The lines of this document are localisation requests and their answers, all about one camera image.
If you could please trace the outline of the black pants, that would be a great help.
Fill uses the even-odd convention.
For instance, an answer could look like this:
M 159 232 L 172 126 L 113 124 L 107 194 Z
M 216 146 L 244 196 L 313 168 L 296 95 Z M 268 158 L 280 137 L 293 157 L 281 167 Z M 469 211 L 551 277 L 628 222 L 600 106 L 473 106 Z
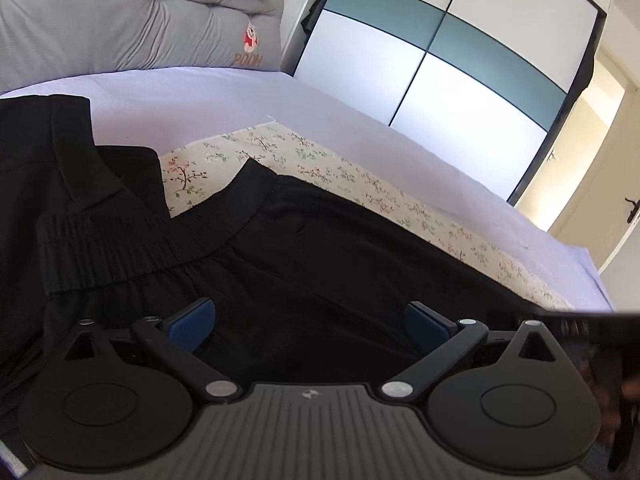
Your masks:
M 93 142 L 78 96 L 1 103 L 1 415 L 83 318 L 216 308 L 198 357 L 244 385 L 366 382 L 420 359 L 418 300 L 513 330 L 540 307 L 357 204 L 258 162 L 171 216 L 149 148 Z

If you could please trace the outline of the floral bed mat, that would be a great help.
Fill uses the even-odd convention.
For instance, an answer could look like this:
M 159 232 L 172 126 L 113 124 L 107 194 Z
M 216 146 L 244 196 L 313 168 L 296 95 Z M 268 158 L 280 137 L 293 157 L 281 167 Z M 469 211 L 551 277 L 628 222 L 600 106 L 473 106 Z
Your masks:
M 182 214 L 222 190 L 250 159 L 397 223 L 539 307 L 574 310 L 561 294 L 494 243 L 278 122 L 211 136 L 160 156 L 169 213 Z

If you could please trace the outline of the lavender bed sheet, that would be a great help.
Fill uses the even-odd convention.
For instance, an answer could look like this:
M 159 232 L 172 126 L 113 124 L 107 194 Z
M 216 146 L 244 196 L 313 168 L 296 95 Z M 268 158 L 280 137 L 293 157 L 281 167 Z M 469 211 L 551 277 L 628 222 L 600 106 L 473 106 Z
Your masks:
M 6 94 L 1 103 L 23 96 L 84 98 L 96 146 L 149 148 L 159 162 L 194 141 L 278 122 L 494 243 L 574 307 L 540 307 L 529 318 L 551 323 L 612 312 L 583 249 L 538 230 L 499 196 L 396 130 L 288 75 L 232 68 L 128 70 L 34 84 Z

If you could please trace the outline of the white and teal wardrobe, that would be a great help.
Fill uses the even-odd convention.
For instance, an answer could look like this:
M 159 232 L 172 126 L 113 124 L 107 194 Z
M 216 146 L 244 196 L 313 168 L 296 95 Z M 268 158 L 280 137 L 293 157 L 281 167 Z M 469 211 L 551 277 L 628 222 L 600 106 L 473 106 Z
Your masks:
M 596 0 L 326 0 L 297 80 L 515 204 L 590 83 Z

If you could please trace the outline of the grey padded Pooh headboard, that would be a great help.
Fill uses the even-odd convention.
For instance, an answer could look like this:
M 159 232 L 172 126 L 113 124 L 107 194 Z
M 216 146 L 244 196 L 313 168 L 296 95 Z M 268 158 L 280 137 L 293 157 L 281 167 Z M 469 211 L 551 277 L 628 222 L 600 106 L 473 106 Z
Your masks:
M 167 67 L 278 70 L 284 0 L 1 0 L 1 90 Z

